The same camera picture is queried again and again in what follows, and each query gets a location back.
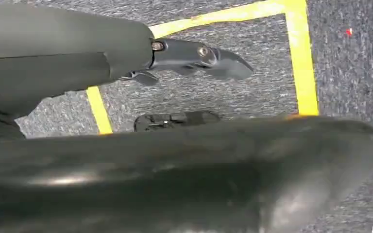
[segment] carpeted floor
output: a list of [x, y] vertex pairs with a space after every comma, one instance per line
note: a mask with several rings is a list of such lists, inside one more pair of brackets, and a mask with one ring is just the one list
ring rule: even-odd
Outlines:
[[[142, 21], [169, 22], [253, 0], [36, 0], [17, 1]], [[309, 0], [308, 21], [320, 112], [373, 124], [373, 0]], [[351, 37], [345, 29], [353, 28]], [[245, 81], [217, 81], [203, 75], [182, 78], [162, 72], [155, 87], [114, 83], [101, 87], [114, 131], [130, 131], [144, 113], [193, 109], [225, 118], [273, 116], [296, 111], [297, 102], [283, 15], [190, 29], [174, 38], [232, 50], [255, 68]], [[95, 134], [97, 126], [85, 92], [49, 99], [20, 119], [30, 137]], [[373, 223], [373, 176], [308, 233], [368, 233]]]

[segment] bolt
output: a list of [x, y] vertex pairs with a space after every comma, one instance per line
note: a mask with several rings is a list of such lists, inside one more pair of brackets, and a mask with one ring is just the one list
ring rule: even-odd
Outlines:
[[207, 47], [200, 47], [198, 49], [198, 54], [202, 57], [205, 57], [208, 54], [209, 50]]
[[153, 51], [164, 50], [164, 44], [162, 44], [161, 42], [152, 42], [152, 50]]

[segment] yellow tape line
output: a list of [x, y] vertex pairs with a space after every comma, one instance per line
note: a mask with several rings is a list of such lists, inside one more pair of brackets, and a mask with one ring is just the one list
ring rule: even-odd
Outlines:
[[103, 105], [102, 96], [97, 86], [86, 90], [88, 100], [91, 105], [92, 113], [98, 125], [100, 134], [112, 133], [111, 123], [109, 123], [108, 113]]
[[[308, 21], [305, 0], [266, 0], [231, 9], [221, 10], [150, 27], [155, 38], [160, 38], [192, 27], [216, 22], [240, 22], [286, 13], [292, 66], [297, 91], [299, 114], [317, 115]], [[97, 87], [87, 90], [88, 99], [101, 134], [112, 133], [108, 115]]]
[[305, 0], [286, 2], [289, 47], [292, 70], [298, 99], [298, 112], [301, 115], [318, 115], [317, 92]]
[[240, 22], [254, 18], [262, 18], [284, 12], [285, 0], [268, 0], [255, 2], [226, 10], [216, 11], [205, 15], [181, 19], [150, 27], [155, 38], [167, 36], [192, 27], [208, 25], [216, 22]]

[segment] black mechanism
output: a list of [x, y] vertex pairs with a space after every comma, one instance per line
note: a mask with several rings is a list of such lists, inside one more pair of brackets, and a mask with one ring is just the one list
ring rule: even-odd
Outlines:
[[144, 85], [155, 85], [159, 79], [149, 70], [173, 70], [180, 75], [191, 75], [198, 70], [217, 79], [245, 79], [252, 75], [252, 67], [233, 52], [208, 47], [203, 43], [158, 39], [152, 42], [153, 62], [147, 70], [133, 71], [122, 80], [135, 79]]
[[209, 111], [173, 114], [141, 115], [134, 123], [135, 132], [157, 131], [168, 128], [203, 125], [220, 121], [220, 117]]

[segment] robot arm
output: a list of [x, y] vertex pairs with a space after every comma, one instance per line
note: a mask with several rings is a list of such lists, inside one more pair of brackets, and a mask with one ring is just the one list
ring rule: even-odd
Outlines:
[[140, 22], [0, 4], [0, 113], [12, 119], [67, 91], [128, 79], [153, 85], [158, 79], [151, 69], [182, 75], [204, 69], [218, 78], [252, 73], [231, 52], [198, 42], [155, 40]]

